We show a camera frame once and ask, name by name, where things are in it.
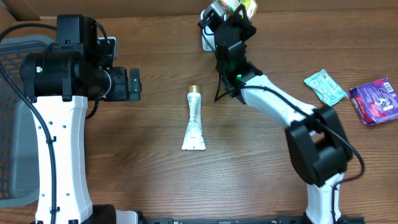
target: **gold tube cap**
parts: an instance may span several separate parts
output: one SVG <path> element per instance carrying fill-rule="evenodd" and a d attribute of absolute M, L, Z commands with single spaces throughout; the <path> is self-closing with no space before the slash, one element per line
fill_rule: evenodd
<path fill-rule="evenodd" d="M 188 93 L 201 93 L 200 86 L 197 86 L 197 85 L 189 86 Z"/>

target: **black mount bracket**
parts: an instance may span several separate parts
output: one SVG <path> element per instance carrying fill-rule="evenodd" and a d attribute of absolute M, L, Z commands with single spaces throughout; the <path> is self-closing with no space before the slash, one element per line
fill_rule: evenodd
<path fill-rule="evenodd" d="M 138 213 L 138 224 L 313 224 L 304 213 L 301 217 L 267 218 L 243 218 L 243 219 L 196 219 L 174 220 L 173 218 L 146 218 L 142 212 Z M 116 210 L 113 205 L 94 205 L 93 214 L 82 224 L 116 224 Z M 69 224 L 78 223 L 78 220 L 69 220 Z M 366 224 L 364 217 L 351 218 L 341 216 L 337 224 Z"/>
<path fill-rule="evenodd" d="M 216 70 L 221 75 L 225 90 L 238 88 L 254 76 L 262 75 L 260 70 L 247 61 L 245 55 L 244 42 L 256 33 L 256 28 L 248 19 L 245 6 L 241 4 L 225 21 L 212 8 L 208 8 L 205 13 L 198 25 L 202 29 L 208 26 L 214 32 Z M 230 97 L 236 97 L 245 104 L 240 91 L 231 93 Z"/>
<path fill-rule="evenodd" d="M 29 54 L 21 66 L 25 96 L 85 96 L 88 100 L 136 101 L 141 99 L 139 70 L 113 67 L 116 39 L 97 37 L 97 23 L 82 15 L 57 17 L 57 41 L 45 53 Z"/>
<path fill-rule="evenodd" d="M 353 152 L 329 133 L 324 133 L 325 137 L 314 143 L 310 132 L 321 133 L 322 130 L 317 126 L 316 119 L 344 140 L 348 140 L 332 107 L 324 106 L 313 112 L 311 118 L 293 122 L 285 133 L 290 160 L 295 171 L 307 184 L 321 187 L 330 177 L 347 170 L 347 162 L 353 158 Z"/>

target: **yellow package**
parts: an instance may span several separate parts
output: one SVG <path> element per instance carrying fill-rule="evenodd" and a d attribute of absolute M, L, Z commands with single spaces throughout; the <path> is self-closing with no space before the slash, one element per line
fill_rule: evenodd
<path fill-rule="evenodd" d="M 218 2 L 229 12 L 234 12 L 240 4 L 243 4 L 246 7 L 249 19 L 257 12 L 257 3 L 255 0 L 218 0 Z"/>

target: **wood grain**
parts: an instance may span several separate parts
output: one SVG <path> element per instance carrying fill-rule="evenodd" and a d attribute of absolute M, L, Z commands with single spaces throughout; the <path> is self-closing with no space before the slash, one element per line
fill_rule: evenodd
<path fill-rule="evenodd" d="M 305 211 L 305 183 L 290 163 L 283 130 L 238 100 L 213 103 L 216 60 L 201 49 L 197 16 L 99 21 L 119 40 L 115 65 L 140 68 L 143 91 L 139 102 L 101 102 L 86 123 L 93 203 L 174 218 Z M 322 106 L 303 80 L 323 68 L 346 91 L 383 77 L 398 87 L 398 9 L 259 13 L 253 23 L 248 58 L 299 100 Z M 42 29 L 13 35 L 34 32 L 54 38 Z M 205 152 L 181 151 L 192 84 L 203 92 Z M 368 223 L 398 223 L 398 122 L 365 126 L 348 99 L 335 109 L 366 162 L 364 177 L 341 188 L 342 212 L 364 215 Z M 346 176 L 357 172 L 353 159 Z M 0 223 L 31 222 L 35 206 L 0 210 Z"/>
<path fill-rule="evenodd" d="M 23 19 L 84 14 L 93 18 L 200 15 L 213 0 L 3 0 Z M 398 8 L 396 0 L 257 0 L 258 12 Z"/>
<path fill-rule="evenodd" d="M 0 31 L 7 29 L 13 22 L 16 20 L 13 16 L 7 11 L 7 9 L 0 4 Z"/>

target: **green packet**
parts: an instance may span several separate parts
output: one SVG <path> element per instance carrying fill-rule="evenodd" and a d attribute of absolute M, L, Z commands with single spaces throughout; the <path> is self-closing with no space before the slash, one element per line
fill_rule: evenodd
<path fill-rule="evenodd" d="M 329 76 L 325 69 L 304 80 L 311 87 L 319 99 L 329 106 L 338 103 L 347 93 Z"/>
<path fill-rule="evenodd" d="M 229 12 L 234 12 L 239 5 L 246 7 L 248 18 L 251 19 L 257 12 L 257 3 L 255 0 L 218 0 L 218 2 Z"/>

